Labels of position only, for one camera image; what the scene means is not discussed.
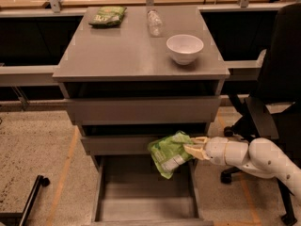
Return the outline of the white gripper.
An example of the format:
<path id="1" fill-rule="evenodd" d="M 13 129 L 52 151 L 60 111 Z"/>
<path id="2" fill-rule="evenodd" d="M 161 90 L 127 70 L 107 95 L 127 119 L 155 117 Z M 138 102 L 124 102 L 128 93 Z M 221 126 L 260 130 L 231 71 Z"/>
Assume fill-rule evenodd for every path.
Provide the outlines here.
<path id="1" fill-rule="evenodd" d="M 206 144 L 205 150 L 200 147 L 192 147 L 188 144 L 184 145 L 187 153 L 193 155 L 198 160 L 210 160 L 215 165 L 224 166 L 225 162 L 225 149 L 227 139 L 225 137 L 192 137 L 191 140 L 195 144 Z"/>

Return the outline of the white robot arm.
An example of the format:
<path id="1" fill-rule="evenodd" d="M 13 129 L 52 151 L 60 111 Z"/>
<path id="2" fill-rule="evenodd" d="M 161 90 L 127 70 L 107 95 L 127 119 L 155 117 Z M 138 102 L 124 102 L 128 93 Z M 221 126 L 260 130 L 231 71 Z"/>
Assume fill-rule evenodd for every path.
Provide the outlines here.
<path id="1" fill-rule="evenodd" d="M 255 138 L 250 143 L 226 137 L 193 137 L 184 144 L 196 159 L 220 166 L 233 166 L 263 179 L 277 178 L 301 201 L 301 169 L 271 140 Z"/>

